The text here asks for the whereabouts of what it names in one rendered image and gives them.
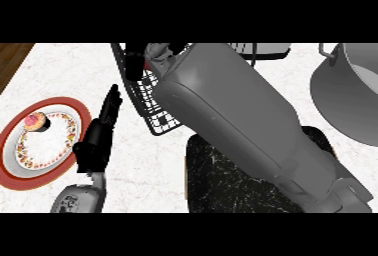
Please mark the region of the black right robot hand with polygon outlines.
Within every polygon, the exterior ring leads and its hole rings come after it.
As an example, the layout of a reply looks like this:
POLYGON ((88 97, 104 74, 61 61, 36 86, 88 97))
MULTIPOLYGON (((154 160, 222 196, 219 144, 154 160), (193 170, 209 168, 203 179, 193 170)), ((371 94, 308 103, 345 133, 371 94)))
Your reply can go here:
POLYGON ((126 44, 126 78, 139 81, 144 76, 145 63, 165 63, 187 47, 187 43, 148 43, 135 42, 126 44))

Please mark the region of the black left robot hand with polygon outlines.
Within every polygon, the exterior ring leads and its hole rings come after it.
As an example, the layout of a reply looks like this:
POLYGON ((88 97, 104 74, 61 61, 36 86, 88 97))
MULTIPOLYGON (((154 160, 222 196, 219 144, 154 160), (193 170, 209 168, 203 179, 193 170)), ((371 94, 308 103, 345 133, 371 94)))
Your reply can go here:
POLYGON ((104 172, 107 169, 122 103, 119 85, 114 84, 104 100, 100 117, 92 120, 83 140, 73 147, 79 173, 104 172))

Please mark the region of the black marble tray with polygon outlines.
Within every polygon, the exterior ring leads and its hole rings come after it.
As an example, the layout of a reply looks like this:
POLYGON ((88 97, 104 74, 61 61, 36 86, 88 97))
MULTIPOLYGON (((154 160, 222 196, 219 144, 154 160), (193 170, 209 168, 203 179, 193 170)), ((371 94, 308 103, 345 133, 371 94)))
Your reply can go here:
POLYGON ((280 189, 250 177, 196 134, 187 144, 187 187, 191 213, 302 213, 280 189))

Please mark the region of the white floral rimmed plate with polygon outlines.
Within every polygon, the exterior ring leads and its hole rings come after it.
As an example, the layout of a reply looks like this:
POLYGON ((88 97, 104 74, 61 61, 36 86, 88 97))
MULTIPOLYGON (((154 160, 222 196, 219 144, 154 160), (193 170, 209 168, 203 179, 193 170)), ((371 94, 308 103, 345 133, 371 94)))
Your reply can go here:
POLYGON ((5 140, 4 165, 18 178, 35 178, 51 172, 69 159, 82 135, 82 117, 73 107, 54 104, 30 114, 36 112, 51 121, 48 130, 29 132, 20 120, 5 140))

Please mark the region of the red round charger plate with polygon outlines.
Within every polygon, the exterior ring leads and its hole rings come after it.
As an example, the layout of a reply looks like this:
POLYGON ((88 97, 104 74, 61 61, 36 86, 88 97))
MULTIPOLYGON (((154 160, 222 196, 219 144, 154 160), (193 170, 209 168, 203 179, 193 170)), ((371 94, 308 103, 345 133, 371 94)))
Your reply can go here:
POLYGON ((86 129, 92 122, 91 111, 86 105, 74 98, 70 97, 54 97, 46 100, 39 101, 33 104, 12 119, 8 123, 4 131, 0 132, 0 185, 11 190, 32 190, 55 181, 70 170, 76 163, 76 155, 70 153, 64 161, 58 163, 46 174, 42 174, 38 177, 21 178, 11 173, 11 168, 7 166, 5 161, 5 146, 7 141, 11 139, 11 133, 20 127, 20 123, 24 121, 27 115, 39 110, 43 107, 63 105, 70 107, 79 114, 79 121, 82 122, 80 136, 79 139, 83 139, 86 129))

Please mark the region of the large grey metal pot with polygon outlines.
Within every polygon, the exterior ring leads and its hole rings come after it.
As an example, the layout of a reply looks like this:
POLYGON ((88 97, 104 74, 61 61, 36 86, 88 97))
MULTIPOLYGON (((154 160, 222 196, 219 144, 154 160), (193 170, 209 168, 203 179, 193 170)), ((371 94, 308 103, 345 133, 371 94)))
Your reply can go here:
POLYGON ((378 43, 339 43, 311 79, 312 99, 333 127, 378 147, 378 43))

